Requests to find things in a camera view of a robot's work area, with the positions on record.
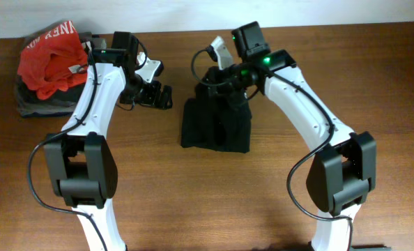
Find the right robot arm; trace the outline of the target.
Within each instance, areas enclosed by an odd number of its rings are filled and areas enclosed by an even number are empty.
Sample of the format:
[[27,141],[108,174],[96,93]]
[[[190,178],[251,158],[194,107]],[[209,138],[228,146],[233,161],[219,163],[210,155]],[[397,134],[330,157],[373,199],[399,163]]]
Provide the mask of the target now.
[[[356,133],[335,116],[315,94],[286,50],[272,51],[258,22],[231,32],[241,63],[234,63],[222,37],[206,48],[217,62],[205,80],[213,95],[228,94],[255,85],[275,103],[305,141],[309,153],[289,171],[286,189],[294,205],[316,220],[310,250],[352,250],[353,221],[376,187],[376,142],[368,133]],[[295,198],[291,182],[307,160],[312,166],[306,187],[317,213]]]

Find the black t-shirt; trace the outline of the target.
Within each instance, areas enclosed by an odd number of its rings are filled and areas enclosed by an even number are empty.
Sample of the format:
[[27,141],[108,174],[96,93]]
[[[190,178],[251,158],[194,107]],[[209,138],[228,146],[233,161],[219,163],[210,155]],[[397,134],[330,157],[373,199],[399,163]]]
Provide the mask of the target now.
[[195,97],[184,104],[181,146],[249,152],[252,113],[245,90],[212,96],[210,88],[198,83],[194,91]]

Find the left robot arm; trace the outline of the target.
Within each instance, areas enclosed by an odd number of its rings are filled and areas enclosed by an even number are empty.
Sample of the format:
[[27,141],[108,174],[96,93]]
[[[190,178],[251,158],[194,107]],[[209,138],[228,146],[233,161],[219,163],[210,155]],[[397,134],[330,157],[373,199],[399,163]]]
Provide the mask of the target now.
[[110,48],[90,50],[88,63],[70,119],[39,147],[54,194],[66,204],[62,211],[78,217],[90,250],[127,250],[114,213],[118,170],[107,143],[109,123],[119,103],[172,108],[172,88],[156,80],[163,63],[150,59],[130,32],[115,32]]

